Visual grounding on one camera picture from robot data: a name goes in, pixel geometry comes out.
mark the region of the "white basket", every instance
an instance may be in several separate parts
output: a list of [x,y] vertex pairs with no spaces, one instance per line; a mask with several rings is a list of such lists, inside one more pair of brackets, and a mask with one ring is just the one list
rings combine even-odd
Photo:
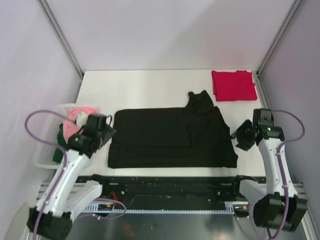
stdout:
[[[57,105],[52,109],[52,111],[68,116],[70,109],[77,109],[77,108],[95,108],[100,112],[99,107],[93,105],[81,105],[76,103],[68,103],[68,104],[61,104]],[[57,134],[59,132],[59,126],[63,122],[61,117],[58,117],[53,114],[47,114],[48,118],[45,122],[42,134],[40,136],[41,139],[46,140],[50,143],[58,143]],[[34,153],[34,163],[38,168],[45,168],[45,169],[58,169],[60,163],[56,163],[52,161],[56,148],[54,146],[50,146],[44,143],[39,143],[37,145],[36,151]]]

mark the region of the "black t-shirt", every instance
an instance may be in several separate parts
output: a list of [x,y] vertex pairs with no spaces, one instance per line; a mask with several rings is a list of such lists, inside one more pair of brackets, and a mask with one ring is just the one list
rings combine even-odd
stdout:
[[116,112],[108,166],[236,168],[238,156],[219,108],[205,90],[188,95],[186,107]]

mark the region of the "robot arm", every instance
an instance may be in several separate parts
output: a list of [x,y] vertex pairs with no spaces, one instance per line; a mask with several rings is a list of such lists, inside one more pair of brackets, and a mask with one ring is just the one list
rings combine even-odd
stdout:
[[238,141],[237,147],[247,151],[255,143],[261,152],[266,176],[266,192],[251,177],[242,176],[239,192],[251,204],[253,220],[258,227],[278,229],[284,215],[285,190],[278,154],[288,188],[289,206],[284,231],[293,232],[298,227],[308,207],[305,199],[299,199],[291,180],[284,147],[277,148],[284,141],[281,127],[274,125],[274,117],[269,109],[255,109],[253,121],[246,120],[232,135]]
[[34,230],[36,219],[44,206],[37,233],[49,239],[63,240],[82,210],[101,196],[105,180],[96,175],[68,199],[80,172],[91,164],[93,153],[102,148],[116,132],[106,124],[106,120],[105,115],[90,114],[86,125],[69,138],[66,146],[67,159],[62,160],[47,190],[35,207],[30,209],[27,226],[31,231]]

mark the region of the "white wall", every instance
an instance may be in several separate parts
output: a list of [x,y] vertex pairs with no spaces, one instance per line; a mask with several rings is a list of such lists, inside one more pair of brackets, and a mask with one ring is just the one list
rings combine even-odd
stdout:
[[[304,139],[286,147],[294,178],[303,182],[320,226],[320,1],[306,0],[262,74],[273,109],[296,114],[305,124]],[[301,128],[277,114],[287,139]]]
[[294,0],[48,0],[84,71],[256,70]]
[[[0,239],[25,201],[35,203],[47,172],[36,168],[36,141],[24,130],[34,110],[71,102],[78,83],[36,0],[0,2]],[[30,123],[39,134],[44,116]]]

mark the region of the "white table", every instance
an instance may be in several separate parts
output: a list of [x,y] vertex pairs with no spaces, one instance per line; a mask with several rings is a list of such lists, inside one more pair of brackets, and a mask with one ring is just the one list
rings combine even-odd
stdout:
[[[252,120],[253,110],[261,102],[216,102],[213,95],[211,70],[135,70],[85,72],[77,104],[96,105],[106,115],[123,109],[184,107],[187,93],[206,90],[218,106],[230,133],[246,119]],[[172,168],[108,168],[110,142],[92,156],[92,164],[81,176],[100,174],[106,176],[145,177],[231,177],[236,175],[265,176],[265,168],[257,146],[243,151],[232,140],[239,156],[237,168],[226,167],[172,167]]]

